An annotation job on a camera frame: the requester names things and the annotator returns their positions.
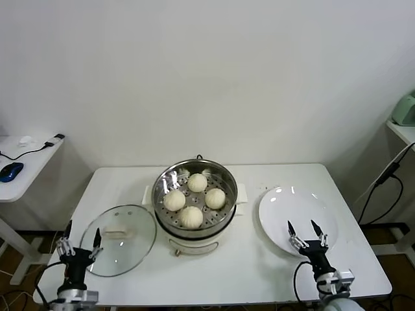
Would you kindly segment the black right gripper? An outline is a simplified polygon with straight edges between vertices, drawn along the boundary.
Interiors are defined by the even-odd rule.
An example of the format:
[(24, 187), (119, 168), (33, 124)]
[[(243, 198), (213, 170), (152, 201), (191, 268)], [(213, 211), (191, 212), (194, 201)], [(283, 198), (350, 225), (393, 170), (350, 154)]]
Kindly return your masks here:
[(289, 242), (294, 249), (299, 249), (299, 254), (306, 256), (313, 267), (314, 275), (323, 275), (326, 273), (333, 273), (332, 267), (326, 257), (328, 250), (327, 235), (323, 233), (321, 227), (311, 220), (312, 227), (319, 240), (302, 240), (299, 238), (288, 220)]

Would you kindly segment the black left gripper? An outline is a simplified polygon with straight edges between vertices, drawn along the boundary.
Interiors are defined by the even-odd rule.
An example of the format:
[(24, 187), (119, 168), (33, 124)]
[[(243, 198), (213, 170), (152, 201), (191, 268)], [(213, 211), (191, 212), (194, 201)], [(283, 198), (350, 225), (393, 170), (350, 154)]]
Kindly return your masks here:
[(72, 254), (72, 244), (69, 240), (72, 227), (72, 220), (66, 226), (63, 236), (56, 243), (58, 255), (63, 256), (65, 264), (64, 285), (85, 285), (85, 274), (87, 267), (94, 263), (94, 259), (103, 250), (101, 247), (101, 232), (97, 228), (93, 240), (93, 250), (75, 248)]

